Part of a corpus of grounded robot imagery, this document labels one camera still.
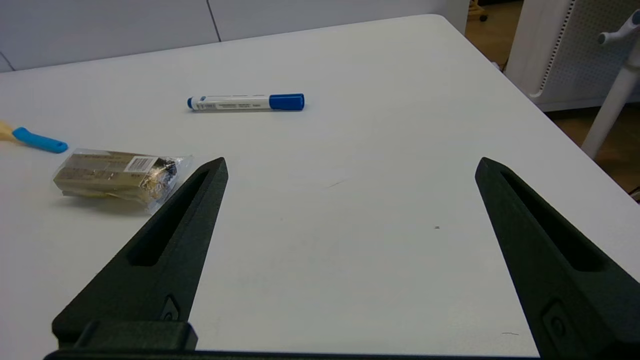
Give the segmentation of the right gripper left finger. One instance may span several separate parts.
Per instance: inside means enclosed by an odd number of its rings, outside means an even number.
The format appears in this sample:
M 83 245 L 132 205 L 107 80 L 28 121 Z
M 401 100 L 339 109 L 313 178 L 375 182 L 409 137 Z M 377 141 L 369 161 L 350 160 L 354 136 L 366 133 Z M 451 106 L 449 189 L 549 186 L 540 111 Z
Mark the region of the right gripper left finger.
M 194 350 L 189 324 L 228 171 L 201 165 L 52 322 L 59 350 Z

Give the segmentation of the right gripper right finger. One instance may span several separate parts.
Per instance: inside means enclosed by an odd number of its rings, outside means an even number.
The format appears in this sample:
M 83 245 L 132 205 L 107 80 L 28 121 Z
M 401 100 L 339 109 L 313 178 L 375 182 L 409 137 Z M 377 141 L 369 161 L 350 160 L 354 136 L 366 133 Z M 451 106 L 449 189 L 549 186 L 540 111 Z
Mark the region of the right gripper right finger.
M 475 182 L 541 358 L 637 359 L 639 282 L 512 169 Z

